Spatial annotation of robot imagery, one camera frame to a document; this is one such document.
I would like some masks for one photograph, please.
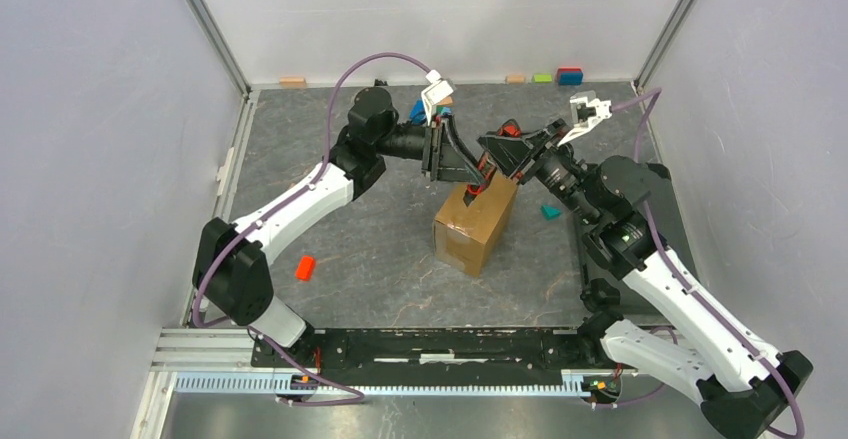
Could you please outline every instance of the purple cable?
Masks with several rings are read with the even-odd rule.
[[[668,326],[657,326],[651,329],[651,334],[656,334],[659,331],[668,331],[671,334],[671,340],[677,344],[677,336],[674,334],[674,329]],[[636,399],[628,399],[626,401],[616,401],[614,404],[595,404],[595,409],[621,409],[622,407],[635,406],[637,404],[641,404],[650,399],[653,399],[659,393],[661,393],[665,389],[665,384],[660,384],[659,387],[654,389],[653,391],[645,394],[644,396],[637,397]]]
[[[647,94],[643,94],[639,97],[631,99],[629,101],[623,102],[619,105],[613,106],[611,108],[612,111],[618,112],[622,111],[628,107],[639,104],[643,101],[651,99],[651,102],[648,104],[648,107],[645,108],[645,112],[642,114],[642,119],[639,121],[639,127],[636,130],[636,141],[633,147],[633,160],[639,162],[639,150],[642,145],[642,135],[645,132],[645,126],[648,124],[649,117],[651,115],[651,111],[654,109],[654,104],[656,104],[657,99],[660,96],[662,89],[656,88],[649,91]],[[651,207],[648,205],[646,201],[644,204],[645,208],[645,220],[648,222],[648,229],[651,232],[651,239],[654,241],[654,246],[657,249],[657,252],[660,254],[660,258],[662,258],[668,270],[671,272],[671,275],[674,276],[675,279],[680,283],[681,286],[685,290],[689,290],[692,288],[692,283],[690,283],[680,272],[677,266],[674,265],[674,262],[668,256],[663,247],[662,240],[660,240],[660,235],[657,232],[657,224],[654,221],[654,215],[651,212]],[[706,309],[728,332],[730,332],[733,337],[742,344],[743,347],[753,356],[758,357],[760,355],[760,351],[746,338],[741,332],[736,330],[735,327],[728,321],[721,313],[713,307],[712,304],[707,301],[707,299],[702,296],[698,291],[693,291],[691,293],[692,297],[701,304],[704,309]],[[801,408],[798,406],[798,401],[795,398],[795,394],[792,393],[792,389],[789,387],[789,384],[786,383],[786,379],[777,371],[777,369],[768,361],[767,358],[761,358],[759,360],[760,364],[769,372],[769,374],[774,377],[775,381],[777,381],[778,387],[783,392],[784,397],[786,397],[786,402],[789,404],[789,408],[792,411],[792,417],[795,420],[795,434],[789,434],[783,432],[781,430],[775,429],[771,426],[766,428],[772,434],[784,438],[784,439],[802,439],[806,435],[806,429],[804,427],[804,419],[801,417]]]
[[[327,106],[327,122],[326,122],[327,133],[326,133],[326,136],[324,138],[324,157],[321,160],[321,167],[318,169],[318,174],[316,174],[315,177],[311,181],[309,181],[309,184],[317,184],[318,181],[320,181],[321,178],[324,177],[324,172],[327,170],[327,167],[330,164],[330,148],[332,147],[332,137],[331,137],[332,130],[330,128],[330,124],[333,121],[333,106],[336,103],[336,99],[339,95],[339,90],[342,88],[342,84],[344,84],[344,81],[347,80],[347,78],[350,77],[350,75],[353,74],[354,71],[356,71],[357,69],[362,67],[364,64],[367,64],[371,61],[374,61],[376,59],[381,59],[381,58],[384,58],[384,57],[394,57],[394,58],[397,58],[397,59],[403,59],[404,61],[410,62],[410,63],[418,66],[424,72],[430,72],[430,68],[427,67],[423,62],[421,62],[418,59],[415,59],[413,57],[407,56],[406,54],[401,54],[399,52],[380,52],[380,53],[377,53],[377,54],[370,55],[370,56],[366,57],[365,59],[362,59],[361,61],[357,62],[356,64],[350,66],[350,68],[347,71],[345,71],[344,74],[342,74],[342,77],[340,77],[339,80],[336,81],[336,85],[333,87],[333,92],[330,95],[330,101],[329,101],[329,104]],[[270,208],[257,221],[254,221],[254,222],[248,224],[248,226],[243,231],[241,231],[241,233],[239,233],[239,235],[237,235],[232,241],[230,241],[226,246],[224,246],[224,249],[222,249],[221,252],[218,253],[218,255],[215,257],[215,260],[212,261],[212,264],[209,265],[209,269],[206,271],[206,273],[203,275],[203,278],[200,280],[200,284],[198,284],[198,287],[197,287],[197,293],[194,296],[194,301],[192,301],[191,321],[192,321],[192,323],[194,323],[195,327],[198,327],[198,328],[212,327],[214,325],[220,324],[221,322],[227,320],[227,317],[224,316],[224,317],[220,317],[218,319],[215,319],[213,321],[203,322],[203,319],[200,317],[200,301],[203,300],[203,296],[206,294],[206,289],[207,289],[207,287],[209,287],[209,281],[212,280],[212,277],[215,275],[215,272],[217,272],[218,268],[221,267],[221,264],[224,262],[224,259],[233,251],[233,249],[235,249],[236,245],[239,242],[241,242],[242,239],[246,238],[248,235],[250,235],[251,232],[253,232],[257,229],[257,223],[259,223],[260,221],[261,222],[267,222],[274,214],[280,212],[284,207],[288,206],[289,204],[291,204],[292,202],[297,200],[297,198],[299,198],[300,196],[305,194],[306,191],[308,191],[308,190],[309,190],[309,185],[303,186],[300,189],[298,189],[297,191],[295,191],[291,196],[287,197],[286,199],[281,201],[276,206]],[[338,389],[341,389],[341,390],[344,390],[346,392],[350,392],[352,394],[357,395],[357,398],[355,398],[355,400],[354,399],[341,399],[340,401],[344,401],[344,402],[325,401],[325,402],[318,402],[318,403],[309,403],[310,406],[314,407],[314,406],[325,406],[325,405],[331,406],[331,405],[339,405],[339,404],[352,404],[353,402],[361,402],[362,399],[364,398],[364,395],[359,391],[355,391],[354,389],[350,389],[350,388],[342,386],[340,384],[336,384],[332,381],[324,379],[323,377],[321,377],[317,374],[314,374],[314,373],[307,371],[305,368],[303,368],[297,362],[295,362],[294,359],[291,358],[291,356],[286,354],[285,351],[283,350],[283,348],[280,347],[279,344],[274,342],[273,339],[265,336],[265,340],[268,342],[269,345],[271,345],[271,347],[275,351],[277,351],[283,357],[283,359],[286,360],[286,362],[291,364],[293,367],[295,367],[296,369],[298,369],[300,372],[304,373],[305,375],[307,375],[307,376],[309,376],[309,377],[311,377],[311,378],[315,379],[316,381],[321,382],[323,384],[326,384],[326,385],[329,385],[329,386],[332,386],[332,387],[336,387]]]

